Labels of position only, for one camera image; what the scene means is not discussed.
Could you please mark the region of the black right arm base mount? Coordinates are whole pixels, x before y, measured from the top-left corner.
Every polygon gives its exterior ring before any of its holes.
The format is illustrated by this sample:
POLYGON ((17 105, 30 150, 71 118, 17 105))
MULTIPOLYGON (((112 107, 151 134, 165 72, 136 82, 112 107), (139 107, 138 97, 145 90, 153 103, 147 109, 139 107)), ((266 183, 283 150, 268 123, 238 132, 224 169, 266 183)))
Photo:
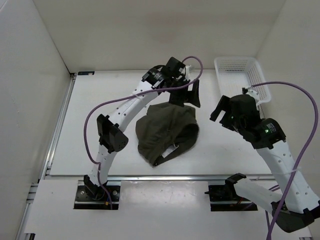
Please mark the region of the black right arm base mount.
POLYGON ((223 185, 211 184, 204 193, 209 196, 211 212, 244 212, 257 211, 258 207, 247 198, 236 194, 234 185, 247 177, 242 173, 236 173, 228 177, 223 185))

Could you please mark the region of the olive green shorts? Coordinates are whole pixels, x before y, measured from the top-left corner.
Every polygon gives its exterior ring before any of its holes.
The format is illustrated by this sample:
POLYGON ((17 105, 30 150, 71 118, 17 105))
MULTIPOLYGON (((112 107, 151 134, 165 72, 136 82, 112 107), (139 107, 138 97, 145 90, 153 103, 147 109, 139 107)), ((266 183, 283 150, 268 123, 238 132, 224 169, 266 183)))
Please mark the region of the olive green shorts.
POLYGON ((152 167, 157 167, 193 148, 199 131, 194 107, 168 102, 150 105, 135 124, 137 150, 152 167))

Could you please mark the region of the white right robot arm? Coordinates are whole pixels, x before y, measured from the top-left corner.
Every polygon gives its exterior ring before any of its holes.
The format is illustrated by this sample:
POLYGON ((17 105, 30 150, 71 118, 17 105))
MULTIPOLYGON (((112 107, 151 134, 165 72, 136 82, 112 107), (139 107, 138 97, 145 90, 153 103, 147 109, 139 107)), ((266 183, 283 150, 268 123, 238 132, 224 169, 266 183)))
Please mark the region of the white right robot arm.
POLYGON ((216 121, 224 112, 220 124, 239 133, 263 158, 282 193, 268 190, 236 173, 225 180, 224 193, 230 200, 245 198, 276 217, 276 224, 286 233, 303 229, 320 217, 320 198, 313 192, 300 170, 294 170, 295 160, 286 135, 272 118, 261 118, 254 97, 240 94, 223 95, 210 115, 216 121))

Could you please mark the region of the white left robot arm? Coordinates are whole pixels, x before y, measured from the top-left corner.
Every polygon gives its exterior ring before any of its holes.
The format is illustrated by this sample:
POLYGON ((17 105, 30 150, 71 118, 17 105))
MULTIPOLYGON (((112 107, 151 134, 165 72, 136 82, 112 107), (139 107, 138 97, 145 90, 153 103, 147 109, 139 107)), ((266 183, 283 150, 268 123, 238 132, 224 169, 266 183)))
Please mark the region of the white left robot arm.
POLYGON ((83 177, 83 182, 85 192, 90 198, 95 201, 112 202, 111 194, 107 190, 110 168, 117 153, 122 151, 129 142, 125 135, 126 128, 149 102, 161 93, 168 92, 169 101, 174 105, 182 107, 185 103, 190 103, 195 107, 200 106, 200 77, 190 80, 190 71, 190 65, 171 57, 165 65, 156 65, 149 69, 132 94, 120 98, 122 104, 113 112, 107 115, 100 114, 96 119, 99 137, 96 158, 92 157, 89 150, 88 122, 91 115, 100 107, 108 105, 108 102, 97 105, 88 113, 83 126, 83 140, 93 167, 91 172, 83 177))

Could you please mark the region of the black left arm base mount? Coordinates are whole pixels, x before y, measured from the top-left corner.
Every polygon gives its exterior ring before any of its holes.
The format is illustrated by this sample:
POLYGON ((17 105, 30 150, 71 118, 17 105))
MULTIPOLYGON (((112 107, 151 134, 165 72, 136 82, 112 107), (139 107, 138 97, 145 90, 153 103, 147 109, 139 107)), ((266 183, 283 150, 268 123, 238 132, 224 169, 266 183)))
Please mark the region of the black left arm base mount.
POLYGON ((108 182, 104 184, 104 189, 97 188, 96 193, 92 193, 83 181, 78 181, 73 208, 75 210, 111 210, 119 209, 121 184, 119 182, 108 182))

